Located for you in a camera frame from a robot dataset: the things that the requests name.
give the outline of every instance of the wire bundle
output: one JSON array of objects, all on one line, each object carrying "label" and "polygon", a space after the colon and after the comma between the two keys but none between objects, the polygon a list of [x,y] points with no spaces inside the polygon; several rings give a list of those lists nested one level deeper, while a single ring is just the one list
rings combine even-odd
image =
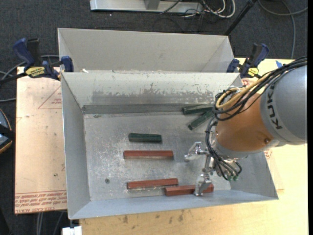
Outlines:
[{"label": "wire bundle", "polygon": [[[295,70],[299,67],[303,67],[307,65],[307,63],[308,63],[307,56],[300,57],[290,62],[289,64],[284,64],[283,66],[273,71],[265,73],[257,81],[255,81],[254,83],[247,87],[230,88],[216,95],[215,107],[212,108],[214,116],[209,120],[206,129],[205,142],[210,155],[214,158],[216,164],[215,168],[218,167],[224,179],[228,181],[231,179],[236,180],[242,171],[242,167],[236,161],[236,159],[229,161],[228,157],[225,159],[214,150],[210,141],[211,135],[214,133],[214,130],[212,130],[212,128],[217,125],[218,121],[228,120],[234,117],[235,115],[240,114],[241,112],[247,110],[272,84],[276,83],[288,72]],[[261,89],[263,89],[263,91],[259,93],[256,99],[250,105],[248,105],[247,108],[243,110],[247,101],[253,95],[258,93]],[[227,116],[221,117],[220,116],[221,114],[227,114]]]},{"label": "wire bundle", "polygon": [[[212,109],[215,118],[219,121],[225,121],[243,111],[246,111],[272,84],[276,83],[288,72],[296,68],[305,66],[307,65],[307,63],[307,56],[300,57],[290,62],[289,64],[284,64],[282,67],[265,73],[257,81],[251,83],[246,87],[229,88],[226,91],[217,94],[215,96],[215,107],[213,107]],[[256,93],[258,93],[261,89],[264,90],[259,93],[256,99],[250,105],[248,105],[247,108],[243,110],[248,100]],[[231,99],[225,102],[226,98],[229,96],[231,96]]]},{"label": "wire bundle", "polygon": [[217,120],[215,117],[212,117],[205,131],[206,132],[206,135],[205,135],[206,146],[208,148],[210,155],[214,158],[214,163],[219,168],[219,171],[221,172],[221,175],[223,176],[223,178],[228,181],[230,181],[231,179],[236,180],[242,171],[242,167],[240,166],[240,164],[237,161],[234,161],[234,164],[237,167],[237,168],[234,168],[234,166],[232,166],[229,162],[225,161],[223,157],[217,154],[217,152],[212,147],[212,144],[210,141],[210,134],[213,133],[212,131],[213,126],[216,126],[216,125],[217,125]]}]

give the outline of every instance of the wooden board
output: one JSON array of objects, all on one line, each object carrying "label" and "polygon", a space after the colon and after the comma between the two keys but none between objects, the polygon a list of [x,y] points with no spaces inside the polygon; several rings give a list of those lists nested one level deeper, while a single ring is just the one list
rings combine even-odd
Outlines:
[{"label": "wooden board", "polygon": [[[179,196],[193,194],[195,189],[196,189],[195,185],[165,187],[164,192],[166,196]],[[203,193],[212,192],[213,190],[214,186],[213,184],[210,184],[209,187],[203,191]]]},{"label": "wooden board", "polygon": [[138,188],[145,189],[151,187],[175,186],[175,185],[178,185],[177,178],[143,180],[128,182],[127,189],[138,189]]},{"label": "wooden board", "polygon": [[140,151],[127,150],[124,151],[124,159],[172,159],[174,157],[173,151]]}]

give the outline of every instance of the kuka logo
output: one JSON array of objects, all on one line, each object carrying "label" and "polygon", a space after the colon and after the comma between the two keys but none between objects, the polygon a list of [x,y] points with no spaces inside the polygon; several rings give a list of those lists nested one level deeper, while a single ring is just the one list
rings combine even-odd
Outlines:
[{"label": "kuka logo", "polygon": [[273,93],[274,93],[274,87],[275,87],[275,83],[270,86],[271,91],[268,92],[268,101],[267,101],[267,103],[268,103],[268,110],[270,112],[269,117],[271,118],[272,123],[275,125],[275,128],[277,130],[279,130],[279,129],[282,129],[283,127],[280,126],[279,123],[278,123],[278,119],[275,116],[275,109],[274,109],[274,106],[272,104],[273,103],[272,97],[273,97]]}]

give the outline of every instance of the gray metal tray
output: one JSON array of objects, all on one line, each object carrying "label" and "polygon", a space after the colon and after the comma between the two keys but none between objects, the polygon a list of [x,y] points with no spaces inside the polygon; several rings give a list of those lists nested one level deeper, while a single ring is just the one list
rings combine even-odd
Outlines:
[{"label": "gray metal tray", "polygon": [[[242,161],[244,171],[237,182],[229,183],[213,175],[215,191],[203,197],[166,197],[162,188],[126,187],[129,181],[173,177],[178,178],[180,185],[195,184],[204,160],[186,163],[184,154],[194,142],[204,143],[206,126],[204,123],[189,130],[188,123],[197,116],[184,115],[181,109],[186,105],[213,105],[213,95],[231,85],[236,77],[235,74],[192,72],[63,73],[69,217],[166,211],[276,198],[263,154],[251,155]],[[199,83],[200,78],[207,83]],[[162,143],[129,142],[129,133],[161,134]],[[123,151],[132,149],[173,150],[174,159],[125,160]]]}]

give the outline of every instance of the scratched metal surface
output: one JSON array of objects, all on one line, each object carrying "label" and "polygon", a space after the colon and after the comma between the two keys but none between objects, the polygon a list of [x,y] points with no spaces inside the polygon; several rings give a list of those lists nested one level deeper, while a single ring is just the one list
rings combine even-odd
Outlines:
[{"label": "scratched metal surface", "polygon": [[236,73],[90,71],[63,75],[84,114],[177,112],[214,104]]},{"label": "scratched metal surface", "polygon": [[[85,115],[85,141],[91,201],[164,195],[162,188],[126,188],[129,181],[178,178],[180,185],[195,184],[204,166],[203,156],[184,162],[184,154],[196,141],[204,142],[206,123],[190,131],[196,116],[176,113]],[[162,135],[162,143],[129,142],[128,134]],[[174,159],[128,159],[124,150],[173,150]],[[212,176],[215,190],[230,189],[229,182]]]}]

